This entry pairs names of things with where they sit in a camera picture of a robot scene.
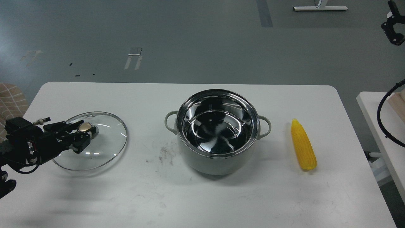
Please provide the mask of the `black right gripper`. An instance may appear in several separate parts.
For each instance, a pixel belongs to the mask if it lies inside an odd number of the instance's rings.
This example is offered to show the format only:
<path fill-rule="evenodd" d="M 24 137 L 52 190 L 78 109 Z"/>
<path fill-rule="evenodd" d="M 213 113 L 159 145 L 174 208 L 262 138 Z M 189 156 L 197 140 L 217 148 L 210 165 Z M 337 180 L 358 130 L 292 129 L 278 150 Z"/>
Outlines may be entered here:
<path fill-rule="evenodd" d="M 386 15 L 386 21 L 381 24 L 381 29 L 391 44 L 399 46 L 404 43 L 405 38 L 403 34 L 395 31 L 394 26 L 396 24 L 405 24 L 405 16 L 400 14 L 393 0 L 389 0 L 387 3 L 389 5 L 389 13 Z"/>

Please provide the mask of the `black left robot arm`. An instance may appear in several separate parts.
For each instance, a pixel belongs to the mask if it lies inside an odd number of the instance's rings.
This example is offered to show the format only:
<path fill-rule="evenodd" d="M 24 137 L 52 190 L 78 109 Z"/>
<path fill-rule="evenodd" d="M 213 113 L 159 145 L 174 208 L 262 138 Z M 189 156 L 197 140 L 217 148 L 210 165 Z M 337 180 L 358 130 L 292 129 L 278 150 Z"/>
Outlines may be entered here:
<path fill-rule="evenodd" d="M 50 118 L 30 122 L 22 117 L 5 121 L 5 140 L 1 142 L 1 167 L 20 174 L 35 172 L 39 166 L 71 149 L 80 154 L 97 133 L 96 127 L 84 121 L 49 124 Z"/>

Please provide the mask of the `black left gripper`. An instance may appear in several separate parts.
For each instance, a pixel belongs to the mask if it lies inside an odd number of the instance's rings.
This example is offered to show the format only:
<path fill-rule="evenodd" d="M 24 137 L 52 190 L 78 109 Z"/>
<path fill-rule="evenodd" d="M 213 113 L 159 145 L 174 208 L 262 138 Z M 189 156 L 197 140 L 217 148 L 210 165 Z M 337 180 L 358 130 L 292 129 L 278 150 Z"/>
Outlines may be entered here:
<path fill-rule="evenodd" d="M 14 167 L 42 165 L 62 153 L 62 144 L 80 154 L 97 136 L 96 126 L 80 126 L 82 123 L 84 121 L 46 124 L 43 131 L 22 117 L 6 120 L 4 164 Z M 61 132 L 67 132 L 60 138 L 62 144 L 52 134 Z"/>

